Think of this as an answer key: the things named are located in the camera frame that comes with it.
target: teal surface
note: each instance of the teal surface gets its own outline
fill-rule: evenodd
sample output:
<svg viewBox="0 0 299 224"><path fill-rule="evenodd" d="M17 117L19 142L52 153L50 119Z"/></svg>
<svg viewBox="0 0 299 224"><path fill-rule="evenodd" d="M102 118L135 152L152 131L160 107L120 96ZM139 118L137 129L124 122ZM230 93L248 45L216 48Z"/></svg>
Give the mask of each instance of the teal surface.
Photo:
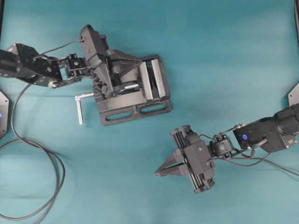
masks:
<svg viewBox="0 0 299 224"><path fill-rule="evenodd" d="M20 42L43 52L78 38L86 24L106 34L111 48L159 54L173 111L103 127L90 98L79 126L74 95L90 91L89 80L56 90L30 87L17 108L17 130L59 153L67 170L44 224L298 222L298 178L267 164L218 161L216 185L199 195L188 177L154 177L176 149L170 130L190 124L213 135L287 106L299 81L292 0L7 0L0 47ZM79 44L52 55L73 52L83 56ZM25 85L0 80L12 102ZM0 144L11 139L10 129ZM298 150L271 159L298 170ZM26 215L50 198L54 174L45 155L22 144L0 155L0 213Z"/></svg>

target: robotic arm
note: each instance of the robotic arm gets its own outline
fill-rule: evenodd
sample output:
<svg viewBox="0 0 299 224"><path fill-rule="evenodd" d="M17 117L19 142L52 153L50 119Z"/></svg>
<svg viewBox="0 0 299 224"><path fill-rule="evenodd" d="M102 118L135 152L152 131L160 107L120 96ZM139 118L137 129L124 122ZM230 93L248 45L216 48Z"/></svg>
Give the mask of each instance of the robotic arm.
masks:
<svg viewBox="0 0 299 224"><path fill-rule="evenodd" d="M90 25L73 42L80 42L84 58L76 54L61 59L46 55L70 43L42 54L33 47L14 43L7 50L0 50L0 77L54 89L90 78L93 91L75 97L80 124L83 124L80 101L85 97L94 97L103 125L171 111L166 73L158 55L138 58L110 49L106 36ZM65 69L65 80L61 69ZM148 109L159 105L163 106L160 110Z"/></svg>
<svg viewBox="0 0 299 224"><path fill-rule="evenodd" d="M229 131L234 132L241 150L234 148L226 135ZM158 168L156 176L188 175L194 192L200 193L211 189L215 184L214 159L231 161L235 156L257 147L271 154L296 144L295 135L298 133L299 104L279 111L273 117L263 118L248 125L236 125L215 135L209 144L201 139L201 136L205 135L196 134L190 126L179 127L171 132L178 149Z"/></svg>

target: black mounting plate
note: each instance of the black mounting plate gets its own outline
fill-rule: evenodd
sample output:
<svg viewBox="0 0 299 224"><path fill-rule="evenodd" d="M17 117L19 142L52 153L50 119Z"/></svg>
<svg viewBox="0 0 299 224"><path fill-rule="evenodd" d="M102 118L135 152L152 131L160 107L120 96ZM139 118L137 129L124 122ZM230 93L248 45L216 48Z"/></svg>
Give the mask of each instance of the black mounting plate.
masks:
<svg viewBox="0 0 299 224"><path fill-rule="evenodd" d="M0 139L7 133L9 99L0 91Z"/></svg>

